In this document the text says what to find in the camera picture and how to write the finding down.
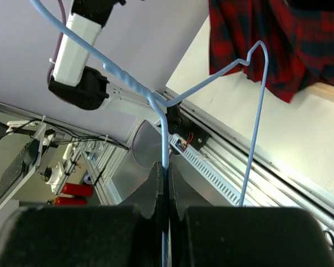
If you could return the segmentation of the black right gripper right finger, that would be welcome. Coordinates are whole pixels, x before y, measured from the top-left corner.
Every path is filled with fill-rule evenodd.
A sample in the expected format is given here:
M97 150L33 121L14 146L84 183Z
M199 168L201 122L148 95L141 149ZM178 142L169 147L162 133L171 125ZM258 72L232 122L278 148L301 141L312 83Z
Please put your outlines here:
M173 266L334 266L334 243L296 207L213 206L169 166Z

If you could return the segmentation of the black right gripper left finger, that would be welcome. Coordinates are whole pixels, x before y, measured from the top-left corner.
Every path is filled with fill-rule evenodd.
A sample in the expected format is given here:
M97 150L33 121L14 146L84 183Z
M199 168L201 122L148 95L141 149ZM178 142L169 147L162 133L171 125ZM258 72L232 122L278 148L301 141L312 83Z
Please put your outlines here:
M0 266L161 266L163 171L116 206L31 206L0 230Z

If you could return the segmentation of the red black plaid skirt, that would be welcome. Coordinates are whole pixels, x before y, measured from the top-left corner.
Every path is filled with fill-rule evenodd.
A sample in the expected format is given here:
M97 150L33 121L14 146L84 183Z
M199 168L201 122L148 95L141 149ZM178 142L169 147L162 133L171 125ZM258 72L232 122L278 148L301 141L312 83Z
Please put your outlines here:
M237 65L258 82L267 71L268 90L284 102L304 88L324 82L334 86L334 1L210 1L209 72L246 58L257 41L249 66Z

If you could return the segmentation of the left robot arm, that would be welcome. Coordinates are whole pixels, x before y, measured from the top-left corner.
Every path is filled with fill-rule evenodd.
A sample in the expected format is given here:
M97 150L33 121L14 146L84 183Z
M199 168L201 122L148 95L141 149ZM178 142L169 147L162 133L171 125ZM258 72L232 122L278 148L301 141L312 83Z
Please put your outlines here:
M62 24L90 45L105 27L114 5L125 1L72 1L69 14L58 1ZM108 80L98 70L87 67L89 52L62 32L50 59L46 80L48 90L59 99L83 110L98 109L105 99Z

